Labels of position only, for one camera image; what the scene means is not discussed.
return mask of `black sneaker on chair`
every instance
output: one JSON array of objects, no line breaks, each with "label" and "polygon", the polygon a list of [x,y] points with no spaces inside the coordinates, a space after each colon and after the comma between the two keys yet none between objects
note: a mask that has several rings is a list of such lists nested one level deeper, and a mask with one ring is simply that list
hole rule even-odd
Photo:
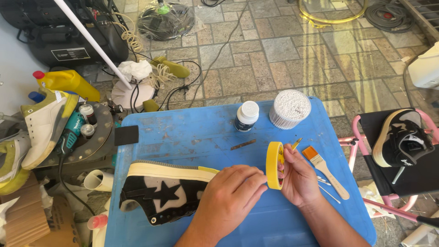
[{"label": "black sneaker on chair", "polygon": [[133,161],[120,193],[119,208],[126,212],[140,205],[151,225],[190,216],[197,210],[207,183],[218,172],[207,167]]},{"label": "black sneaker on chair", "polygon": [[373,147],[372,157],[381,167],[406,167],[435,150],[421,125],[421,116],[412,109],[400,109],[384,121]]}]

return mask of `cardboard box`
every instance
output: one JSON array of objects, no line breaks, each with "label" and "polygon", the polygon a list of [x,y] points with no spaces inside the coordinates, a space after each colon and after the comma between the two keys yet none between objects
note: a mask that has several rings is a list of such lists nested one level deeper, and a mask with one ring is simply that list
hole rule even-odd
[{"label": "cardboard box", "polygon": [[52,217],[47,221],[50,233],[29,244],[29,247],[81,247],[73,213],[67,200],[54,197]]},{"label": "cardboard box", "polygon": [[16,192],[1,197],[8,202],[18,201],[6,212],[6,247],[22,247],[50,233],[41,203],[41,192],[33,172],[27,182]]}]

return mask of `wall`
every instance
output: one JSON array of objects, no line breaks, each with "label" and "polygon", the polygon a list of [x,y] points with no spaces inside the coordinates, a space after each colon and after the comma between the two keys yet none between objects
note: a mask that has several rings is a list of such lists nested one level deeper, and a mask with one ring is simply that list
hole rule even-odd
[{"label": "wall", "polygon": [[33,103],[27,97],[30,92],[38,90],[32,73],[48,70],[33,57],[27,44],[16,40],[17,33],[18,29],[0,15],[0,81],[3,82],[0,86],[0,112],[5,115],[19,112],[21,105]]}]

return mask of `black chair seat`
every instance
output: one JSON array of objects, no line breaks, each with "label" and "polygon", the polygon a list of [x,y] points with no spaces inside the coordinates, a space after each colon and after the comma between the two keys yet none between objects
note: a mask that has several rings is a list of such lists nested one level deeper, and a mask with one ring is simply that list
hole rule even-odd
[{"label": "black chair seat", "polygon": [[[394,111],[396,110],[360,114],[359,123],[371,147],[377,141],[386,117]],[[392,181],[399,167],[378,166],[371,154],[364,156],[364,159],[381,196],[398,194],[404,197],[439,191],[439,145],[435,145],[434,152],[422,156],[417,165],[406,167],[394,185]]]}]

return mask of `plastic wrapped fan base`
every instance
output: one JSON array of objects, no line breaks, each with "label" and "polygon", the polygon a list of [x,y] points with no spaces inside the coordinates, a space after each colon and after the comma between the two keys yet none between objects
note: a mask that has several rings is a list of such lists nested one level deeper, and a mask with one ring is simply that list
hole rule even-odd
[{"label": "plastic wrapped fan base", "polygon": [[194,26],[194,11],[183,4],[154,0],[147,5],[137,19],[142,37],[166,41],[180,38]]}]

